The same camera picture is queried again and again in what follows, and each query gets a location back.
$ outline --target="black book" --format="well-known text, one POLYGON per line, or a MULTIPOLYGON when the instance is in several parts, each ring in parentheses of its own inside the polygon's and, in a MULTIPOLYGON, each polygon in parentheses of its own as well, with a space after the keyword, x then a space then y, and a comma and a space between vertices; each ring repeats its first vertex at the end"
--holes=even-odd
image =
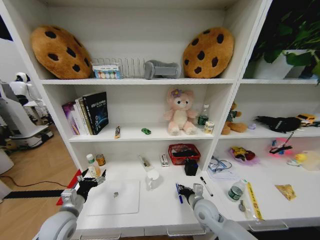
POLYGON ((104 91, 88 94, 82 98, 92 133, 97 135, 109 123, 107 93, 104 91))

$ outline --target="black marker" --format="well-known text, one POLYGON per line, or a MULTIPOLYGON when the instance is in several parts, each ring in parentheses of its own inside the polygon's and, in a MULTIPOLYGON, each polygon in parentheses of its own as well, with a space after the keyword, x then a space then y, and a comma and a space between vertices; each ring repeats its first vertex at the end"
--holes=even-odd
POLYGON ((210 191, 210 188, 207 186, 206 181, 204 180, 204 178, 201 176, 200 177, 201 181, 203 182, 203 185, 205 186, 205 189, 208 191, 208 193, 210 194, 211 197, 214 196, 214 194, 210 191))

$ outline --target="white board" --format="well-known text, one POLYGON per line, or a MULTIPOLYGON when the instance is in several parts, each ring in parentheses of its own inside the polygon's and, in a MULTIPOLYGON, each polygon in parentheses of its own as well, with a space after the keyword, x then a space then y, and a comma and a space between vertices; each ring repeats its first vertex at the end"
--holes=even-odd
POLYGON ((87 216, 136 214, 139 201, 139 180, 105 181, 90 190, 85 210, 87 216))

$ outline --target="shelf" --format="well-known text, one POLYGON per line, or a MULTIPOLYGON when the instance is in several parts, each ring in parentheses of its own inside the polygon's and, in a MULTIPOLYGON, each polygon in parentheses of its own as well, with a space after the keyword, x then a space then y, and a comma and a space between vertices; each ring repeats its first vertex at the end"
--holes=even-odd
MULTIPOLYGON (((119 227, 121 227, 121 229, 134 227, 145 228, 199 224, 186 199, 183 198, 183 204, 180 203, 176 183, 192 188, 194 183, 201 184, 201 176, 207 182, 209 181, 206 172, 201 172, 200 169, 198 169, 196 176, 186 176, 184 171, 185 166, 175 166, 171 160, 168 159, 169 167, 161 167, 159 152, 150 152, 142 157, 149 160, 152 166, 159 172, 160 185, 153 190, 149 190, 146 183, 147 173, 136 154, 105 156, 107 162, 101 169, 102 171, 106 169, 106 181, 97 186, 97 188, 105 187, 105 185, 109 184, 109 181, 140 180, 139 211, 133 214, 88 216, 90 209, 95 207, 95 200, 91 198, 89 192, 87 204, 83 206, 83 210, 77 219, 77 233, 90 229, 112 229, 119 227)), ((215 191, 214 187, 212 187, 210 183, 208 184, 211 190, 215 191)), ((203 197, 211 200, 226 218, 229 217, 219 196, 215 195, 210 197, 204 189, 203 197)))
POLYGON ((155 9, 225 9, 236 0, 40 0, 49 7, 155 8, 155 9))
POLYGON ((144 78, 124 79, 48 79, 41 80, 44 85, 180 85, 180 84, 233 84, 233 79, 224 78, 144 78))
MULTIPOLYGON (((265 154, 263 150, 256 151, 257 149, 252 147, 251 150, 257 156, 265 154)), ((232 163, 231 170, 240 178, 251 183, 264 220, 271 222, 282 220, 289 227, 306 227, 313 224, 317 226, 320 219, 319 171, 308 171, 303 167, 289 166, 285 157, 260 157, 260 162, 252 166, 241 164, 227 155, 219 157, 230 161, 232 163), (288 201, 275 187, 275 185, 286 184, 290 184, 296 194, 296 198, 291 201, 288 201)), ((216 181, 215 183, 219 184, 219 188, 216 188, 216 194, 225 203, 232 220, 247 221, 245 215, 239 211, 239 202, 227 199, 226 192, 234 182, 234 180, 216 181)))
MULTIPOLYGON (((304 131, 295 131, 293 138, 302 137, 320 137, 320 127, 303 127, 304 131)), ((265 126, 258 125, 256 129, 247 129, 245 132, 231 131, 229 135, 220 135, 220 139, 259 139, 259 138, 287 138, 291 132, 281 133, 272 131, 265 126)))
POLYGON ((313 84, 318 82, 316 79, 299 79, 299 78, 285 78, 285 79, 242 79, 242 84, 313 84))
POLYGON ((160 141, 160 140, 197 140, 213 139, 214 135, 204 133, 202 129, 197 129, 194 135, 187 135, 183 130, 177 136, 168 134, 167 123, 132 123, 119 124, 120 138, 115 139, 117 124, 108 124, 98 135, 74 135, 69 142, 119 142, 119 141, 160 141), (144 134, 141 129, 151 130, 150 135, 144 134))

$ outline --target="red basket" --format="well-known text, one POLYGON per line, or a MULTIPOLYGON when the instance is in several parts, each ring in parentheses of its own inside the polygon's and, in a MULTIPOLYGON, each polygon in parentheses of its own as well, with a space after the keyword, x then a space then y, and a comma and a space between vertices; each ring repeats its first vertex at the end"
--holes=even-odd
POLYGON ((199 152, 199 150, 196 148, 195 145, 193 144, 183 144, 183 143, 179 143, 179 144, 173 144, 169 146, 168 149, 168 153, 169 156, 171 158, 171 161, 173 163, 173 165, 185 165, 185 162, 188 159, 194 159, 196 161, 199 161, 201 154, 199 152), (191 151, 195 151, 196 155, 195 156, 174 156, 172 151, 175 150, 176 152, 181 152, 184 150, 191 150, 191 151))

